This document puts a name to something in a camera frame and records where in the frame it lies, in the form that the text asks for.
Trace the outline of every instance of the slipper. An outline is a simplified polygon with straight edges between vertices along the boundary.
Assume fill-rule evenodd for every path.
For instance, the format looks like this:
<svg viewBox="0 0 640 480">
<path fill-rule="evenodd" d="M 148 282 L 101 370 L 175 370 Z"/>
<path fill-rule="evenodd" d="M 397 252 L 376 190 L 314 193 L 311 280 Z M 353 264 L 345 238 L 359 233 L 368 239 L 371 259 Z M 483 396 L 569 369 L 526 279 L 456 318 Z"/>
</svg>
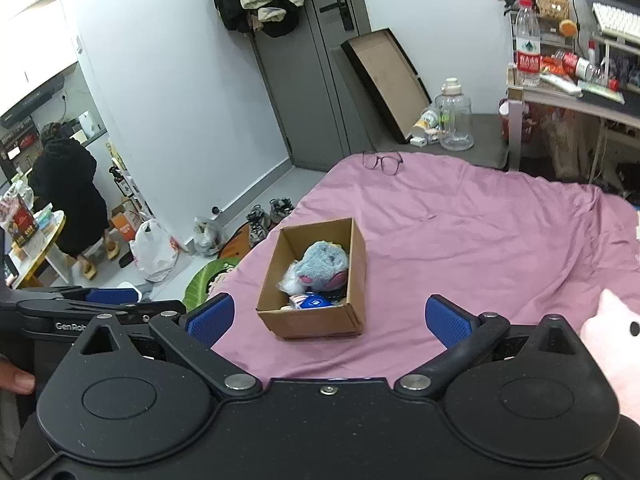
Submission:
<svg viewBox="0 0 640 480">
<path fill-rule="evenodd" d="M 114 243 L 114 246 L 111 251 L 107 248 L 107 258 L 109 261 L 116 259 L 118 254 L 120 254 L 120 244 L 115 240 L 113 241 L 113 243 Z"/>
<path fill-rule="evenodd" d="M 83 270 L 85 278 L 91 281 L 95 278 L 95 275 L 98 274 L 98 269 L 95 268 L 94 264 L 91 264 L 87 270 Z"/>
</svg>

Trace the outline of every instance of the screw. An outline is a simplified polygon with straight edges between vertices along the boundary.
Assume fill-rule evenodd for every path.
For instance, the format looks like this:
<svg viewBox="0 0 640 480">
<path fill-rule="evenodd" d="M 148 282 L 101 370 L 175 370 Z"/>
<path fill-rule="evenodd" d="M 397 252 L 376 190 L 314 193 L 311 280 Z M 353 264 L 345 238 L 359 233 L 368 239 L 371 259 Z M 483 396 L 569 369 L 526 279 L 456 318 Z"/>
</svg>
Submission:
<svg viewBox="0 0 640 480">
<path fill-rule="evenodd" d="M 249 374 L 233 374 L 225 379 L 225 386 L 231 390 L 248 390 L 255 385 L 255 377 Z"/>
<path fill-rule="evenodd" d="M 400 379 L 400 386 L 405 390 L 420 392 L 431 386 L 431 379 L 422 374 L 409 374 Z"/>
<path fill-rule="evenodd" d="M 338 388 L 336 386 L 322 386 L 320 393 L 323 395 L 335 395 L 338 393 Z"/>
</svg>

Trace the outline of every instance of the pink bed sheet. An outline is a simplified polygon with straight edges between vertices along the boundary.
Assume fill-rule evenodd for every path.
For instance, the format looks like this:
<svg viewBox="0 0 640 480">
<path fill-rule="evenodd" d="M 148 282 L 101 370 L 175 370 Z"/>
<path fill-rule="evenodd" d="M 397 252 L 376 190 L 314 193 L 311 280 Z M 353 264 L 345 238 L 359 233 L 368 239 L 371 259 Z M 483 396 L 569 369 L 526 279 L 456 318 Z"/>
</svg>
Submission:
<svg viewBox="0 0 640 480">
<path fill-rule="evenodd" d="M 357 338 L 287 342 L 255 312 L 276 232 L 216 292 L 236 303 L 213 349 L 261 378 L 398 377 L 444 350 L 424 304 L 441 294 L 466 310 L 535 324 L 557 312 L 579 330 L 608 287 L 640 312 L 636 213 L 595 186 L 550 183 L 462 160 L 405 154 L 396 176 L 361 156 L 335 166 L 286 225 L 353 216 L 367 244 L 367 319 Z"/>
</svg>

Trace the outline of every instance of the pink plush toy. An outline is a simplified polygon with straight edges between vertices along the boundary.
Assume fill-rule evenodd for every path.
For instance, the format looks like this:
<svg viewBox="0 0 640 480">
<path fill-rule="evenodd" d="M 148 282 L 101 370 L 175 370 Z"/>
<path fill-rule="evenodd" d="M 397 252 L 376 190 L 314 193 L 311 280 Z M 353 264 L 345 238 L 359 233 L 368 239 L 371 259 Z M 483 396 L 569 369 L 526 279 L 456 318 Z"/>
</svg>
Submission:
<svg viewBox="0 0 640 480">
<path fill-rule="evenodd" d="M 580 338 L 618 396 L 620 413 L 640 424 L 640 315 L 606 288 Z"/>
</svg>

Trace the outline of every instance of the white keyboard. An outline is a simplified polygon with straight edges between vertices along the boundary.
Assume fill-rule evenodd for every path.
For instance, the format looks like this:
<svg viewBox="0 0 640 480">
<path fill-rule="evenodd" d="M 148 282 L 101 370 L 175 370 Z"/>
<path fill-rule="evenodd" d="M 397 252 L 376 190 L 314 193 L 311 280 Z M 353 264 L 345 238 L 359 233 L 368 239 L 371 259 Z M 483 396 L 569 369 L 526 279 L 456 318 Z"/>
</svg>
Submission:
<svg viewBox="0 0 640 480">
<path fill-rule="evenodd" d="M 637 14 L 599 3 L 593 4 L 593 13 L 603 34 L 640 44 L 640 16 Z"/>
</svg>

